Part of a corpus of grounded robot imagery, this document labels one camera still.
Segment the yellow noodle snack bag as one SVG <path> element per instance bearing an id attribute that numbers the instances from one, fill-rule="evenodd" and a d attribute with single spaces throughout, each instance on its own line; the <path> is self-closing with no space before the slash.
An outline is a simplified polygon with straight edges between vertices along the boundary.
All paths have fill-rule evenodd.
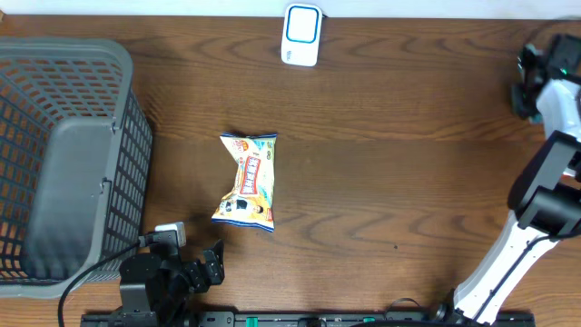
<path id="1" fill-rule="evenodd" d="M 212 222 L 272 233 L 275 229 L 272 203 L 277 134 L 223 133 L 220 139 L 236 162 L 237 171 L 234 186 L 222 197 Z"/>

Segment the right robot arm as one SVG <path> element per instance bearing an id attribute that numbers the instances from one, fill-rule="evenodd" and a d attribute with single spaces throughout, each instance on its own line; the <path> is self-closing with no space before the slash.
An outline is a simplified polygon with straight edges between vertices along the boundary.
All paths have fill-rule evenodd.
<path id="1" fill-rule="evenodd" d="M 524 45 L 512 110 L 542 124 L 546 140 L 513 183 L 507 222 L 477 269 L 440 304 L 434 322 L 491 326 L 529 269 L 557 244 L 580 234 L 580 39 L 555 35 L 546 50 Z"/>

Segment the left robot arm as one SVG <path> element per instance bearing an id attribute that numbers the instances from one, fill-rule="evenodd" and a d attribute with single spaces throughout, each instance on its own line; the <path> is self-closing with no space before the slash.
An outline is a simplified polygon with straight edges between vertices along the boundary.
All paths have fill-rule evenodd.
<path id="1" fill-rule="evenodd" d="M 199 315 L 188 308 L 195 293 L 222 284 L 223 241 L 202 252 L 203 261 L 185 262 L 175 241 L 153 243 L 120 266 L 122 307 L 107 319 L 108 327 L 198 326 Z"/>

